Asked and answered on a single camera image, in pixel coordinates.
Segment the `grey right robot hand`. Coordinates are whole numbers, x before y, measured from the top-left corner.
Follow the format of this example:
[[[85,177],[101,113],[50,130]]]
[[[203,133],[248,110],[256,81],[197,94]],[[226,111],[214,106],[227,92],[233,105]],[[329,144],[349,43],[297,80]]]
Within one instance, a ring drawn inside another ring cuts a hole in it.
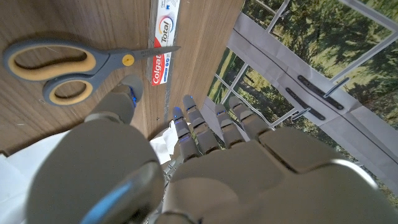
[[[164,188],[166,189],[172,176],[174,175],[175,171],[177,168],[183,163],[183,158],[182,156],[178,156],[176,159],[172,159],[167,163],[167,166],[164,168],[163,173],[164,173]]]

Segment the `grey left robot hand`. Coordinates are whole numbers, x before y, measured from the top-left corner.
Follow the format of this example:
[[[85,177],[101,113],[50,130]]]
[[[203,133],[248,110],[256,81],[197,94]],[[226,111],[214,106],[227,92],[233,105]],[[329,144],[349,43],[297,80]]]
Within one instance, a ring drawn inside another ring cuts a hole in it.
[[[191,96],[176,108],[183,161],[169,180],[130,125],[142,81],[123,78],[36,173],[27,223],[396,223],[362,168],[294,128],[273,129],[238,99],[222,106],[221,149]]]

